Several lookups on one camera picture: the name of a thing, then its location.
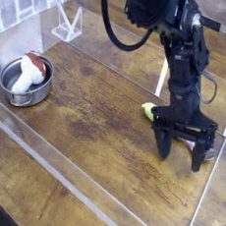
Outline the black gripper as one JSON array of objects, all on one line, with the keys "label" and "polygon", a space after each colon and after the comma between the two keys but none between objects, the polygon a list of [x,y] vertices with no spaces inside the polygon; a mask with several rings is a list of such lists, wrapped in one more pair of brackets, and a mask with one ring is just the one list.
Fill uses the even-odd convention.
[{"label": "black gripper", "polygon": [[182,107],[176,109],[173,105],[152,106],[150,114],[160,158],[164,160],[168,157],[172,137],[193,141],[192,170],[199,171],[205,158],[206,145],[213,145],[215,141],[217,124],[204,116],[199,108],[189,111]]}]

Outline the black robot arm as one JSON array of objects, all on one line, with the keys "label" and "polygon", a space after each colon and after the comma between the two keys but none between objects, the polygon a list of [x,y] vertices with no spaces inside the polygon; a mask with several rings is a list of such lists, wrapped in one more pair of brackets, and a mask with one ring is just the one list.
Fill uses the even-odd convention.
[{"label": "black robot arm", "polygon": [[170,70],[168,88],[171,102],[154,106],[152,129],[160,157],[168,156],[173,138],[192,141],[192,169],[200,169],[206,153],[213,149],[217,125],[204,116],[199,105],[200,76],[209,65],[210,52],[203,30],[218,31],[220,24],[203,16],[195,0],[126,0],[124,12],[132,24],[146,34],[133,45],[122,43],[110,25],[108,0],[101,0],[102,18],[107,34],[115,46],[124,51],[141,48],[152,33],[159,34]]}]

